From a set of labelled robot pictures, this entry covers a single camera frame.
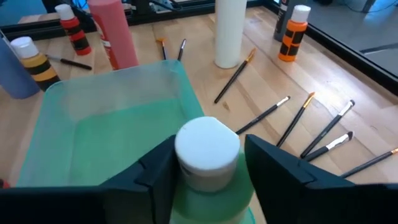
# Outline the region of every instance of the red paint bottle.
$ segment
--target red paint bottle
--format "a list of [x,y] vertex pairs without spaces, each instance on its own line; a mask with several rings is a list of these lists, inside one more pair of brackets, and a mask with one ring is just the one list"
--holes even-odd
[[55,10],[60,16],[61,25],[65,29],[70,42],[77,55],[86,55],[91,52],[87,38],[83,30],[80,28],[80,22],[68,4],[55,6]]

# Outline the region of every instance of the white cylinder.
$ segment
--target white cylinder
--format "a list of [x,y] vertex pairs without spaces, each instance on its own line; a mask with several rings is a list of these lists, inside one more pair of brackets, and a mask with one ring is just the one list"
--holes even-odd
[[216,0],[216,60],[221,68],[237,66],[248,0]]
[[221,190],[238,161],[239,136],[213,117],[195,118],[175,137],[175,152],[186,183],[202,192]]

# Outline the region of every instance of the wooden tabletop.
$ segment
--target wooden tabletop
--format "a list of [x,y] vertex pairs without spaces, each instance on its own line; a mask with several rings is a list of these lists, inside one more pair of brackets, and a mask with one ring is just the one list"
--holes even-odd
[[[208,116],[217,117],[232,130],[268,109],[280,99],[292,99],[247,133],[273,144],[279,140],[310,92],[315,99],[304,112],[282,149],[298,156],[314,137],[340,112],[349,100],[356,105],[317,146],[324,146],[347,131],[354,139],[312,164],[334,174],[342,174],[375,156],[398,146],[398,98],[366,75],[357,71],[314,40],[305,37],[295,62],[277,58],[280,43],[273,40],[276,15],[263,7],[246,11],[241,59],[253,47],[258,51],[221,101],[213,101],[235,68],[222,70],[214,63],[215,15],[205,15],[131,27],[141,64],[162,59],[155,39],[165,37],[169,56],[176,58],[182,39],[187,39],[182,62],[193,89]],[[46,54],[73,59],[94,67],[87,72],[52,62],[61,79],[96,75],[111,71],[97,33],[87,34],[93,52],[76,56],[67,37],[40,40],[36,44]],[[29,147],[43,93],[26,100],[10,99],[0,91],[0,177],[15,184]],[[398,156],[392,156],[349,180],[358,183],[398,182]],[[258,223],[264,223],[257,200],[251,207]]]

